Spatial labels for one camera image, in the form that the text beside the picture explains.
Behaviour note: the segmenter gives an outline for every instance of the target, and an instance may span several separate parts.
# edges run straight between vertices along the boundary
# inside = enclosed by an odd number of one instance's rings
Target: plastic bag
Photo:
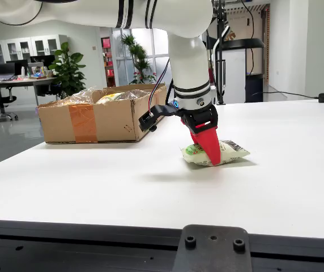
[[[96,104],[105,104],[109,101],[120,101],[120,100],[133,100],[149,95],[150,92],[142,90],[131,90],[126,92],[118,92],[111,95],[105,95]]]
[[[56,102],[55,106],[77,105],[77,104],[93,104],[92,94],[96,91],[95,87],[82,90],[78,93],[68,96],[65,99]]]
[[[98,100],[98,102],[96,103],[97,105],[99,104],[105,104],[109,101],[114,101],[117,100],[119,96],[121,96],[123,94],[123,92],[118,92],[118,93],[112,93],[111,95],[105,95],[103,96],[101,99]]]
[[[122,95],[119,96],[116,100],[138,99],[138,98],[144,97],[146,95],[150,95],[150,93],[151,92],[146,92],[146,91],[142,91],[142,90],[131,90],[131,91],[122,93]]]
[[[219,141],[219,143],[221,161],[218,165],[232,162],[238,158],[242,158],[250,154],[250,152],[246,151],[232,141]],[[184,159],[188,163],[213,166],[210,158],[207,156],[207,154],[199,144],[192,144],[191,146],[187,146],[187,148],[183,148],[181,152],[184,156]]]

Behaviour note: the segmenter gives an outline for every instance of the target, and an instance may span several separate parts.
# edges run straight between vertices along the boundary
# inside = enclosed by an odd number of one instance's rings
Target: table surface
[[[55,78],[40,78],[40,79],[35,79],[35,78],[30,78],[30,79],[24,79],[24,80],[8,80],[8,81],[0,81],[0,85],[7,85],[7,86],[12,86],[12,85],[24,85],[24,84],[29,84],[29,86],[32,86],[34,83],[37,82],[51,82]]]
[[[177,117],[139,143],[40,144],[0,163],[0,219],[324,238],[324,104],[219,106],[220,139],[251,155],[200,167]]]

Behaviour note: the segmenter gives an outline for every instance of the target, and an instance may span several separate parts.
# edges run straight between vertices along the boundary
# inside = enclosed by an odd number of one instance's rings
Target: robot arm
[[[13,26],[61,20],[87,26],[159,28],[168,33],[176,99],[140,119],[155,128],[159,116],[180,116],[213,164],[220,162],[218,115],[212,104],[206,48],[198,37],[210,25],[211,0],[0,0],[0,22]]]

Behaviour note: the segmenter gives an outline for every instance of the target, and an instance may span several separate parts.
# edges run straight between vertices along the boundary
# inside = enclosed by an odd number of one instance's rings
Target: potted plant
[[[84,57],[80,53],[69,52],[69,43],[64,42],[61,45],[61,50],[55,51],[55,61],[49,66],[50,70],[55,69],[58,77],[54,83],[61,87],[61,98],[70,96],[85,89],[85,84],[82,82],[85,79],[84,74],[79,71],[79,68],[84,68],[86,65],[78,64]]]
[[[134,73],[134,79],[129,84],[155,83],[156,73],[153,73],[153,75],[146,74],[148,71],[152,71],[146,50],[135,41],[133,35],[123,35],[122,43],[128,47],[133,65],[138,70],[138,72]]]

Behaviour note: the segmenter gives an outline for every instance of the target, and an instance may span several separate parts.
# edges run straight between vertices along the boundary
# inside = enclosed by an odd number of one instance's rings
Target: wire
[[[28,23],[31,23],[31,22],[34,21],[34,20],[36,19],[36,17],[39,15],[39,13],[40,13],[40,11],[41,11],[41,9],[42,9],[42,4],[43,4],[43,2],[41,3],[40,9],[39,9],[38,13],[35,15],[35,17],[32,18],[30,21],[27,21],[26,23],[22,23],[22,24],[7,24],[7,23],[4,23],[4,22],[2,22],[2,21],[0,21],[0,23],[1,23],[1,24],[5,24],[5,25],[7,25],[7,26],[12,26],[12,27],[20,27],[20,26],[24,26],[24,25],[26,25],[26,24],[28,24]]]
[[[151,94],[150,94],[150,99],[149,99],[149,101],[148,101],[148,111],[150,112],[150,114],[151,114],[151,102],[152,102],[152,97],[153,97],[153,95],[155,94],[155,92],[156,92],[156,90],[157,90],[157,88],[158,88],[158,85],[161,83],[161,81],[162,81],[164,75],[165,75],[166,72],[167,72],[168,64],[169,64],[169,59],[168,59],[168,61],[167,61],[167,63],[166,63],[166,67],[165,67],[165,69],[163,70],[162,74],[160,75],[159,79],[158,79],[157,82],[156,82],[155,87],[153,88],[153,90],[152,90],[152,92],[151,92]]]
[[[172,87],[173,87],[173,79],[171,80],[171,83],[168,87],[168,92],[167,92],[166,101],[165,101],[166,105],[168,104],[168,100],[169,100],[169,96],[171,95]]]
[[[252,94],[251,96],[257,95],[257,94],[288,94],[288,95],[297,95],[297,96],[303,96],[303,97],[307,97],[307,98],[312,98],[312,99],[318,99],[318,96],[312,97],[312,96],[306,96],[306,95],[300,95],[299,93],[292,93],[292,92],[256,92],[254,94]]]
[[[216,86],[214,67],[212,66],[212,50],[210,48],[210,35],[208,34],[208,29],[206,30],[206,34],[207,34],[207,47],[210,51],[210,67],[211,67],[211,71],[212,71],[212,78],[214,79],[214,86]]]
[[[254,37],[254,33],[255,33],[254,16],[251,13],[251,11],[246,7],[243,0],[240,0],[240,2],[246,8],[246,10],[250,13],[250,16],[251,16],[251,22],[253,23],[253,33],[251,34],[251,39],[252,39]],[[249,74],[248,78],[250,78],[250,76],[251,76],[251,74],[252,74],[252,72],[254,70],[254,52],[253,52],[253,48],[250,48],[250,50],[251,50],[251,58],[253,60],[253,66],[251,67],[251,71],[250,71],[250,74]]]

